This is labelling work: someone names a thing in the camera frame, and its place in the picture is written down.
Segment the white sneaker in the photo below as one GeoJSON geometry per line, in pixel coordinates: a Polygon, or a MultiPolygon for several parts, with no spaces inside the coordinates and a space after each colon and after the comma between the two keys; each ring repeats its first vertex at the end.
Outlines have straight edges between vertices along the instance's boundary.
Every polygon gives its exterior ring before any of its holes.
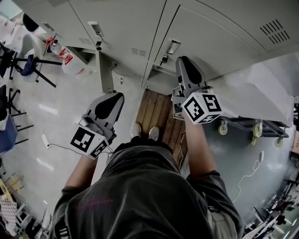
{"type": "Polygon", "coordinates": [[[138,123],[134,123],[131,127],[131,139],[136,136],[138,136],[139,138],[141,136],[141,127],[138,123]]]}
{"type": "Polygon", "coordinates": [[[159,127],[157,126],[152,127],[149,131],[149,139],[157,141],[159,138],[159,133],[160,133],[159,127]]]}

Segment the tiled floor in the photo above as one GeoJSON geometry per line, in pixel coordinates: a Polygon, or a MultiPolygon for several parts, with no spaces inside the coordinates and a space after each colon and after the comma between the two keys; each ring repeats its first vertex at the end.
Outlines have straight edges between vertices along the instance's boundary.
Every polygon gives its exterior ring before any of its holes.
{"type": "MultiPolygon", "coordinates": [[[[57,84],[56,89],[42,79],[38,84],[26,83],[18,77],[18,73],[14,74],[13,82],[6,80],[0,86],[7,82],[20,88],[21,96],[16,99],[16,105],[34,118],[50,143],[68,146],[81,115],[93,99],[102,95],[100,79],[93,73],[86,80],[77,80],[65,75],[59,66],[52,65],[44,65],[42,72],[57,84]]],[[[113,149],[120,143],[129,141],[130,127],[136,119],[143,95],[140,81],[124,79],[121,85],[115,79],[114,87],[124,93],[125,105],[114,125],[118,136],[111,146],[113,149]]],[[[22,126],[32,123],[26,115],[15,117],[15,121],[22,126]]],[[[265,151],[264,161],[258,171],[241,183],[242,191],[235,205],[244,217],[253,206],[259,207],[279,188],[286,171],[292,165],[288,156],[293,131],[288,130],[290,138],[284,140],[283,147],[277,148],[274,138],[262,138],[255,146],[251,146],[247,134],[239,129],[229,127],[228,134],[220,136],[214,124],[207,124],[204,128],[217,168],[232,199],[238,194],[237,184],[241,177],[252,173],[253,163],[259,159],[260,152],[265,151]]],[[[34,128],[18,135],[20,140],[29,137],[29,141],[15,146],[12,151],[3,155],[7,176],[14,172],[24,175],[25,187],[18,197],[29,205],[32,214],[38,219],[42,218],[46,208],[53,212],[60,190],[79,160],[79,155],[70,150],[55,146],[47,149],[41,135],[41,130],[35,124],[34,128]]],[[[106,155],[100,157],[94,182],[102,174],[106,159],[106,155]]]]}
{"type": "MultiPolygon", "coordinates": [[[[68,147],[81,115],[95,98],[103,94],[100,79],[96,73],[92,73],[86,80],[78,80],[64,74],[60,66],[45,64],[42,73],[56,83],[57,88],[53,88],[42,79],[39,79],[39,83],[26,83],[17,72],[12,82],[4,80],[1,83],[7,83],[7,86],[14,84],[21,89],[20,97],[14,101],[16,106],[29,113],[40,125],[50,143],[68,147]]],[[[115,80],[114,87],[124,94],[125,104],[118,122],[114,125],[117,138],[111,145],[113,149],[130,140],[130,127],[136,119],[143,93],[141,81],[132,79],[124,79],[122,85],[120,81],[115,80]]],[[[33,123],[26,115],[14,117],[14,120],[22,126],[33,123]]],[[[24,175],[25,187],[20,191],[20,197],[38,218],[43,216],[46,207],[50,211],[54,210],[60,190],[79,160],[79,155],[70,150],[56,146],[47,149],[41,136],[42,132],[35,124],[34,128],[18,134],[18,139],[29,137],[29,141],[16,145],[12,151],[3,155],[7,175],[13,172],[24,175]]],[[[107,155],[102,154],[94,181],[101,176],[106,159],[107,155]]]]}

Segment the caster wheel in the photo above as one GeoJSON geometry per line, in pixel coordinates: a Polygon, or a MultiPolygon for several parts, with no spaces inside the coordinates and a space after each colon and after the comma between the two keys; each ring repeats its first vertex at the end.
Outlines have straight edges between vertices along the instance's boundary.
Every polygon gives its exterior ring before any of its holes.
{"type": "Polygon", "coordinates": [[[257,138],[261,137],[263,132],[263,126],[260,127],[260,125],[261,123],[256,123],[252,128],[253,135],[257,138]]]}
{"type": "Polygon", "coordinates": [[[226,125],[220,125],[218,128],[218,132],[221,135],[226,135],[228,132],[228,127],[226,125]]]}
{"type": "Polygon", "coordinates": [[[282,141],[282,139],[281,138],[277,138],[276,140],[275,140],[275,146],[276,147],[281,147],[283,145],[283,141],[282,141]]]}
{"type": "Polygon", "coordinates": [[[251,140],[251,145],[255,145],[255,144],[256,144],[256,137],[253,136],[253,137],[252,137],[252,140],[251,140]]]}

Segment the gray t-shirt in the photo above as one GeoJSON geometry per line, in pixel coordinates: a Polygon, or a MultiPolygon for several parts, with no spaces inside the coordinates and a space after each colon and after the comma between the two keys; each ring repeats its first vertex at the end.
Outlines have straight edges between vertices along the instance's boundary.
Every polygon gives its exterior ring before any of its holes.
{"type": "Polygon", "coordinates": [[[135,146],[113,154],[88,189],[62,190],[50,238],[212,239],[209,207],[228,214],[241,237],[241,219],[218,172],[184,179],[168,150],[135,146]]]}

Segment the black and white marker cube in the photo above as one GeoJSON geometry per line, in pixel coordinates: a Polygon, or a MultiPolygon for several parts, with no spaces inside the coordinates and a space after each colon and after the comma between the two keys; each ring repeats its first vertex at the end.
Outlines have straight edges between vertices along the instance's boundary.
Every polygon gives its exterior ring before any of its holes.
{"type": "Polygon", "coordinates": [[[71,140],[71,149],[95,159],[108,146],[106,138],[87,127],[79,126],[71,140]]]}
{"type": "Polygon", "coordinates": [[[210,123],[222,114],[217,95],[193,92],[182,104],[192,123],[210,123]]]}

